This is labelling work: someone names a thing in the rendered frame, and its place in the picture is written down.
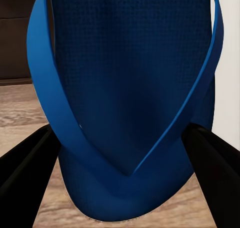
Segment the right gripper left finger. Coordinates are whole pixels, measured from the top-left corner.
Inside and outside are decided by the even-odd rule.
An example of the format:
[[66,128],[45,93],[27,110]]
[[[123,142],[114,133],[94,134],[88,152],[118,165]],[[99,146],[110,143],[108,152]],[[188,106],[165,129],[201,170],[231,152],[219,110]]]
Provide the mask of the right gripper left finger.
[[32,228],[61,146],[48,124],[0,157],[0,228]]

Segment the sandal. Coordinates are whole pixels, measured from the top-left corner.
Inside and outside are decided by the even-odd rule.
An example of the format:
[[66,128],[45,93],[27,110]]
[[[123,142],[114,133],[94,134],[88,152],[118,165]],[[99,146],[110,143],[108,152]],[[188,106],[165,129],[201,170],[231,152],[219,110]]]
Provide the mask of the sandal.
[[212,131],[224,41],[219,0],[36,0],[27,31],[33,84],[61,143],[70,198],[117,222],[153,211],[194,174],[181,140]]

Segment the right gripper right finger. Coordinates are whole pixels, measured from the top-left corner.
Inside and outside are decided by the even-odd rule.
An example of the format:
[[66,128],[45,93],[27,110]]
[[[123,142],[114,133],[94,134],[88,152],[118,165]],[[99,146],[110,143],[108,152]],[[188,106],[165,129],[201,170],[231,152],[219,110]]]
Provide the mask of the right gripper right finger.
[[193,122],[181,140],[217,228],[240,228],[240,151]]

